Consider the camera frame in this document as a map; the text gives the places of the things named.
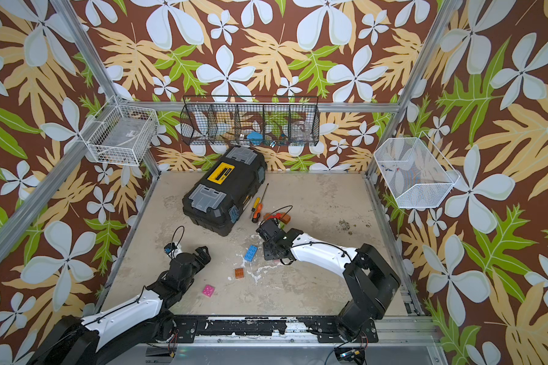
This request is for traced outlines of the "light blue long lego brick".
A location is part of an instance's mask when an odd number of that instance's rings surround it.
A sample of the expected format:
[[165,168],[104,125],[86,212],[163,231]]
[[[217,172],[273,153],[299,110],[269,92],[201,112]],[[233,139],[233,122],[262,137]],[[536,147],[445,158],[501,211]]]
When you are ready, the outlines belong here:
[[258,247],[254,245],[250,245],[247,252],[244,255],[244,260],[247,262],[252,262],[257,254]]

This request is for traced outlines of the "magenta lego brick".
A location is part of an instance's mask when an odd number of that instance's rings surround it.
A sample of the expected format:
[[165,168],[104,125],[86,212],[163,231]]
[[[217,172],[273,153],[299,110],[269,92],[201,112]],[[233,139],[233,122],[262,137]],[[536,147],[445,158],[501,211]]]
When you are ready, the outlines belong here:
[[202,294],[207,297],[212,297],[215,293],[215,288],[212,285],[207,284],[204,289],[202,289]]

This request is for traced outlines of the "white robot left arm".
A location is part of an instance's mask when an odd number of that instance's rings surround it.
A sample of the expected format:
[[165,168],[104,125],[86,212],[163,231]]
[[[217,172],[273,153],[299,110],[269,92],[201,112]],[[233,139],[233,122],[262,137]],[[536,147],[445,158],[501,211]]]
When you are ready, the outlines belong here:
[[175,349],[184,331],[170,311],[211,261],[209,248],[180,252],[168,270],[135,298],[91,316],[64,316],[31,356],[29,364],[106,364],[141,343]]

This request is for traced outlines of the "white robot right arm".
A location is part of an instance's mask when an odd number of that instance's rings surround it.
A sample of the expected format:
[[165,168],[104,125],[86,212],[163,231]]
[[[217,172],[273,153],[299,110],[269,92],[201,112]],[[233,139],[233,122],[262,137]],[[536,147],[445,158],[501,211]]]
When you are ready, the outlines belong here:
[[261,223],[257,233],[266,260],[310,263],[345,280],[352,299],[337,315],[334,333],[345,341],[356,339],[374,321],[383,319],[400,288],[400,277],[367,243],[359,248],[327,243],[295,228],[284,231],[274,218]]

